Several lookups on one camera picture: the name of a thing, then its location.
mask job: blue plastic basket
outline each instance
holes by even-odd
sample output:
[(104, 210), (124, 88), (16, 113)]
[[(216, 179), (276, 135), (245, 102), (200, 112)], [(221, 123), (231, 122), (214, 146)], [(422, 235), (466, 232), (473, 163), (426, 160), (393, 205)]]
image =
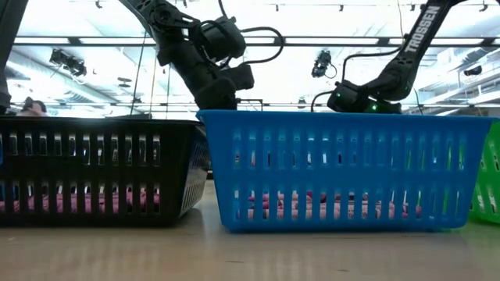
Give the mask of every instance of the blue plastic basket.
[(220, 218), (233, 231), (461, 227), (495, 120), (236, 111), (198, 118)]

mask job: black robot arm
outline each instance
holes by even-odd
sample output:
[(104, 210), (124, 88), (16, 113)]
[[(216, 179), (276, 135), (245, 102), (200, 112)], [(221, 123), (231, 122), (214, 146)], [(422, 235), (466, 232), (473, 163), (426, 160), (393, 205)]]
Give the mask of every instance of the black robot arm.
[(328, 99), (328, 107), (337, 112), (400, 113), (401, 105), (392, 104), (390, 101), (401, 101), (409, 96), (420, 60), (432, 39), (445, 21), (449, 10), (464, 1), (466, 0), (429, 0), (422, 7), (411, 32), (405, 36), (398, 54), (380, 75), (360, 86), (348, 80), (337, 82), (337, 87)]
[(250, 65), (222, 69), (215, 64), (245, 52), (245, 39), (234, 18), (201, 22), (167, 0), (120, 2), (155, 40), (159, 64), (175, 68), (200, 109), (236, 109), (235, 92), (253, 87)]

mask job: green plastic basket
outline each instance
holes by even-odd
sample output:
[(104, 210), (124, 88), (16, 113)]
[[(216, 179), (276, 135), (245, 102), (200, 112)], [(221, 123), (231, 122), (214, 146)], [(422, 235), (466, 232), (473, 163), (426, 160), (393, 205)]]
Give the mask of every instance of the green plastic basket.
[(483, 158), (470, 206), (470, 218), (500, 223), (500, 122), (486, 136)]

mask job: black pole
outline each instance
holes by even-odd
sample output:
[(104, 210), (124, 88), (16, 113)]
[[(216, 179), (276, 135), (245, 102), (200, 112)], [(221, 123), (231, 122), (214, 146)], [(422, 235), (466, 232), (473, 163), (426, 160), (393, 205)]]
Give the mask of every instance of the black pole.
[(10, 106), (5, 67), (23, 20), (28, 0), (0, 0), (0, 115)]

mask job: table surface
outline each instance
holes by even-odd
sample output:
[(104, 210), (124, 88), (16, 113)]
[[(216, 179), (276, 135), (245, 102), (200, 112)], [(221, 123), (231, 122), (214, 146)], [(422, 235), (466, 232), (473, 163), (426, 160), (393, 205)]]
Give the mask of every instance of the table surface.
[(0, 229), (0, 280), (498, 280), (500, 226), (231, 234), (213, 182), (174, 229)]

